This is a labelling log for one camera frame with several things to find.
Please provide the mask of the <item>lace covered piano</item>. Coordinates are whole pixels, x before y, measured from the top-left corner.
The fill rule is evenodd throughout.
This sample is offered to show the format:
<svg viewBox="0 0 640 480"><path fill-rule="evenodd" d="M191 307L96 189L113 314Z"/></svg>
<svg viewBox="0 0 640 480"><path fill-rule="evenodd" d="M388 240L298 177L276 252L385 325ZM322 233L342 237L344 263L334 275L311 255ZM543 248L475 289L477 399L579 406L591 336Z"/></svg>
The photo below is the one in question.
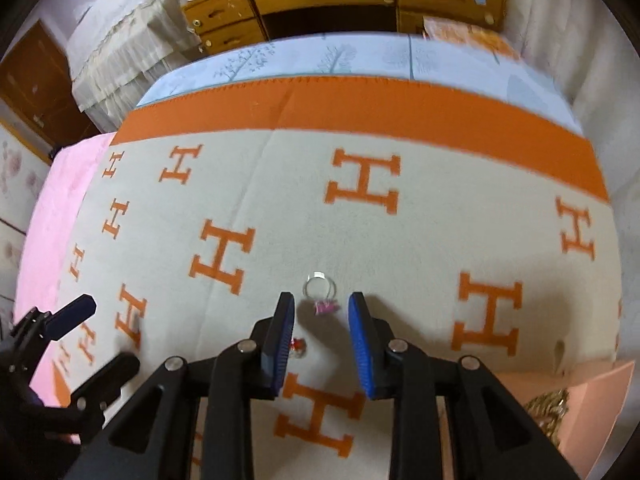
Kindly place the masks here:
<svg viewBox="0 0 640 480"><path fill-rule="evenodd" d="M101 132L117 130L161 76L198 56L186 0L96 0L66 46L72 95Z"/></svg>

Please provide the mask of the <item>pink bed sheet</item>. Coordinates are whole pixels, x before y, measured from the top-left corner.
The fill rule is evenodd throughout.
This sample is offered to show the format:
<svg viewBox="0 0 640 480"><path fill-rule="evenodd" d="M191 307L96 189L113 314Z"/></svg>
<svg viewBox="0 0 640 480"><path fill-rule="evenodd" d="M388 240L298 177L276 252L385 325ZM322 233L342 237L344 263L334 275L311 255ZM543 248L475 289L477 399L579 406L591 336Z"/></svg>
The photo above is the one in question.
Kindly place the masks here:
<svg viewBox="0 0 640 480"><path fill-rule="evenodd" d="M78 211L114 133L58 152L44 181L25 238L17 278L14 322L36 307L56 311L58 282Z"/></svg>

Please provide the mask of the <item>wooden desk with drawers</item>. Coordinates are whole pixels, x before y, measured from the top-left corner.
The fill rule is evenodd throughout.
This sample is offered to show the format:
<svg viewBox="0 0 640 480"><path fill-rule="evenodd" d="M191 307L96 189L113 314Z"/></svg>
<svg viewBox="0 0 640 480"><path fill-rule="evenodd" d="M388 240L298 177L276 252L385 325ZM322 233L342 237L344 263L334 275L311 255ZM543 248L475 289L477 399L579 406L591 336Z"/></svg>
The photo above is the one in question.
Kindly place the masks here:
<svg viewBox="0 0 640 480"><path fill-rule="evenodd" d="M182 8L207 55L326 32L415 34L424 18L500 32L508 0L192 0Z"/></svg>

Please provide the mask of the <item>pink jewelry tray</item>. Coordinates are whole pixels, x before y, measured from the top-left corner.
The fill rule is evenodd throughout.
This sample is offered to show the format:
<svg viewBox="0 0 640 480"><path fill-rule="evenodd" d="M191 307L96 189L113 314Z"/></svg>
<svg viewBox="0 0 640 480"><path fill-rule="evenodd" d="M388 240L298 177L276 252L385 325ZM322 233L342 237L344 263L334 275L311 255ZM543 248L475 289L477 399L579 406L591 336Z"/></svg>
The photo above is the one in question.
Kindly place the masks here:
<svg viewBox="0 0 640 480"><path fill-rule="evenodd" d="M591 361L564 375L500 373L498 378L585 479L600 458L623 411L632 361Z"/></svg>

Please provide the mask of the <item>food picture box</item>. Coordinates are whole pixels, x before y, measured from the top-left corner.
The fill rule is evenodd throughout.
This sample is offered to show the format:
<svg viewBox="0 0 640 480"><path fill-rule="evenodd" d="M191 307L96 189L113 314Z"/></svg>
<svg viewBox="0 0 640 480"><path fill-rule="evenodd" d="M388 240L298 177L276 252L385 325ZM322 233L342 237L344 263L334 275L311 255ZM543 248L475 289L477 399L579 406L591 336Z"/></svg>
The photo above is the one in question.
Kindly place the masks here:
<svg viewBox="0 0 640 480"><path fill-rule="evenodd" d="M501 55L519 61L521 55L516 52L498 32L462 22L445 20L444 18L423 18L424 36L431 40L448 42Z"/></svg>

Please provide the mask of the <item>orange H pattern blanket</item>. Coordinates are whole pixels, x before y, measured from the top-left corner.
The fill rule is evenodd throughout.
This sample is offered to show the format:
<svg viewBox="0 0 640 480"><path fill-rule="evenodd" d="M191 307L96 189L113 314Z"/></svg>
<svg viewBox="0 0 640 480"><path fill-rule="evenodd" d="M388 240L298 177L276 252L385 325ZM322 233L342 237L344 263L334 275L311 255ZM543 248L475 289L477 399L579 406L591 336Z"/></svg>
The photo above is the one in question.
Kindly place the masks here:
<svg viewBox="0 0 640 480"><path fill-rule="evenodd" d="M94 175L58 299L96 314L58 343L56 400L120 350L148 377L214 356L296 298L277 401L254 410L261 479L383 479L390 406L358 384L346 304L432 356L494 373L616 362L620 252L590 143L439 84L286 77L135 110Z"/></svg>

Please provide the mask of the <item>light blue leaf sheet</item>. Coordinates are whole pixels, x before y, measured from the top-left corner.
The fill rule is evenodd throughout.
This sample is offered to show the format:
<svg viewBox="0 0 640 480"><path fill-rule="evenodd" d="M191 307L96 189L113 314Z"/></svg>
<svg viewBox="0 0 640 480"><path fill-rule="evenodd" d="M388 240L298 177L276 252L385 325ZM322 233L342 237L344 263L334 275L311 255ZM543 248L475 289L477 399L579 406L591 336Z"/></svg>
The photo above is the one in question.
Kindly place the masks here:
<svg viewBox="0 0 640 480"><path fill-rule="evenodd" d="M301 76L372 76L440 84L521 107L578 136L584 134L551 77L525 62L390 32L295 37L209 56L161 76L137 107L241 81Z"/></svg>

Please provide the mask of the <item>brown wooden door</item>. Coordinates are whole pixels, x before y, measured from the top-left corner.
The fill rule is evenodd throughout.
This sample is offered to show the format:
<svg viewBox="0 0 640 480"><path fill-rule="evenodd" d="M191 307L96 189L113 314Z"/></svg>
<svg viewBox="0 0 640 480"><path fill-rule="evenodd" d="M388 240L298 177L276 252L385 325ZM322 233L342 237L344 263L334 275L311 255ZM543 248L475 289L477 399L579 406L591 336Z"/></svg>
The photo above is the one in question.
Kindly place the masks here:
<svg viewBox="0 0 640 480"><path fill-rule="evenodd" d="M54 148L100 133L79 109L66 55L41 22L35 22L1 62L1 97Z"/></svg>

